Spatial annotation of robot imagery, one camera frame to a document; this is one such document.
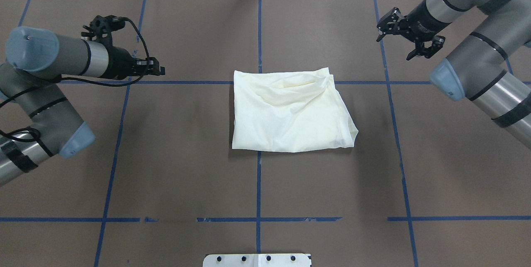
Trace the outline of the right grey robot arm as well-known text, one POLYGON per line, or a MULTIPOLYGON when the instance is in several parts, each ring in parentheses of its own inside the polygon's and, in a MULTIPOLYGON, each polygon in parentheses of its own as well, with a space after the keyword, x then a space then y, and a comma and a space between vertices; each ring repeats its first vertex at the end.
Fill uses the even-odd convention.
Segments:
POLYGON ((440 31, 474 7, 485 20, 440 61, 430 82, 454 101, 469 99, 529 147, 530 88, 502 64, 530 47, 530 0, 422 0, 407 15, 395 7, 378 21, 377 41, 401 35, 415 45, 407 60, 431 58, 445 42, 440 31))

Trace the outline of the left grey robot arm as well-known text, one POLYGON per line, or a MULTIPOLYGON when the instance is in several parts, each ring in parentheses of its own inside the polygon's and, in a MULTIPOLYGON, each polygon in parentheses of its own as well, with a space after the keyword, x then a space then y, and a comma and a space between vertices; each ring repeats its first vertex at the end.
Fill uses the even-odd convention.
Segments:
POLYGON ((1 65, 2 106, 17 103, 32 124, 1 131, 1 185, 36 169, 60 155, 70 158, 91 145, 95 135, 58 87, 76 80, 122 80, 134 84, 146 75, 160 76, 165 68, 155 57, 133 57, 114 46, 112 33, 130 22, 126 17, 97 16, 80 38, 47 29, 17 27, 6 43, 6 62, 1 65))

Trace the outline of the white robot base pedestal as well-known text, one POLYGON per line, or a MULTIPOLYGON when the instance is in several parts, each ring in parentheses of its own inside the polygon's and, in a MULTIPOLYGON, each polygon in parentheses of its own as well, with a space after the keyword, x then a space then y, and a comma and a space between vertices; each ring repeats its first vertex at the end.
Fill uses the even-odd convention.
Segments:
POLYGON ((211 254, 205 256, 203 267, 311 267, 310 254, 211 254))

